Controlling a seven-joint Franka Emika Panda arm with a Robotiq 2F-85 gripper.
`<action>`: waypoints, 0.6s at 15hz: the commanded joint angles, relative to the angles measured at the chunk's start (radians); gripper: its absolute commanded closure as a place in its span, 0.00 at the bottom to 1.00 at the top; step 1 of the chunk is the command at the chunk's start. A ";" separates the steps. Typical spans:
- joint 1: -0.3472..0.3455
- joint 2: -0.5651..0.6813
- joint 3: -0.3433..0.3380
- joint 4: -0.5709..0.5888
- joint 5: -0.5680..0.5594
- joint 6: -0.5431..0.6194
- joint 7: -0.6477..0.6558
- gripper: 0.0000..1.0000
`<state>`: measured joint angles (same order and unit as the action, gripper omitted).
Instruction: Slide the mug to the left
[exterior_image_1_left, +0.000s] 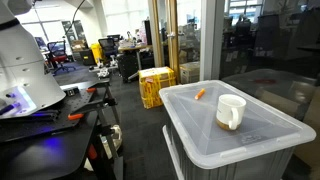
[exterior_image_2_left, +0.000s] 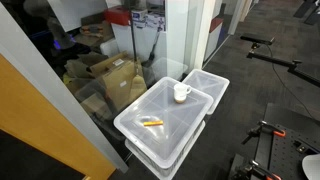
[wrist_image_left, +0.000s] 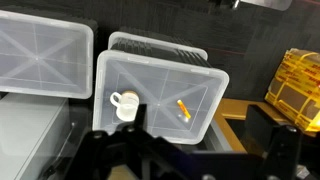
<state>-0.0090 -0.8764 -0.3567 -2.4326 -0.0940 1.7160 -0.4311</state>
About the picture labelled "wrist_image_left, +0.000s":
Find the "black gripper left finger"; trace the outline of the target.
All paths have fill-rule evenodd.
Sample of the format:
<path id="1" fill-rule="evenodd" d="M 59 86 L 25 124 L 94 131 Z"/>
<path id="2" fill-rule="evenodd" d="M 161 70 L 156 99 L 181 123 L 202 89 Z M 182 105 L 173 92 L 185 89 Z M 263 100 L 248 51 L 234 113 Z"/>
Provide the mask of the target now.
<path id="1" fill-rule="evenodd" d="M 145 132 L 147 130 L 147 105 L 140 104 L 132 123 L 125 125 L 122 129 L 123 132 Z"/>

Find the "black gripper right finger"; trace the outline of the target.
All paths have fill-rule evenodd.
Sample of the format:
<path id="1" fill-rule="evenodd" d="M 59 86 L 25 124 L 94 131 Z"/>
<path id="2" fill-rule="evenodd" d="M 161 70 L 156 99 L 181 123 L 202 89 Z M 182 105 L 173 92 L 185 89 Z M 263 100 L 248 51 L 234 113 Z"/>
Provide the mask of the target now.
<path id="1" fill-rule="evenodd" d="M 292 125 L 280 125 L 258 105 L 247 107 L 245 129 L 266 152 L 259 176 L 271 180 L 295 180 L 302 133 Z"/>

